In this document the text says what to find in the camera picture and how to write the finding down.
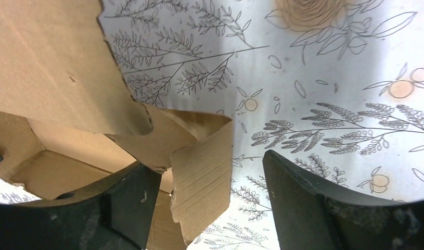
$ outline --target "cardboard box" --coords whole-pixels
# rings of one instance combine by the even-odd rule
[[[0,0],[0,177],[51,199],[136,159],[167,170],[147,248],[186,249],[229,205],[233,123],[132,101],[100,13],[98,0]]]

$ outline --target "cardboard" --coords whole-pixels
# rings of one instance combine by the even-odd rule
[[[186,249],[229,205],[233,123],[132,101],[100,13],[0,0],[0,177],[51,199],[138,159],[164,173],[148,249]]]

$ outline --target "open cardboard box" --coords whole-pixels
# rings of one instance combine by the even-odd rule
[[[229,205],[233,123],[134,102],[100,13],[0,0],[0,177],[52,199],[138,159],[164,172],[147,248],[186,249]]]

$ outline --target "folded cardboard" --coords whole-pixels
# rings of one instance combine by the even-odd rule
[[[138,159],[164,172],[148,249],[186,249],[228,207],[233,123],[132,101],[100,13],[0,0],[0,177],[51,199]]]

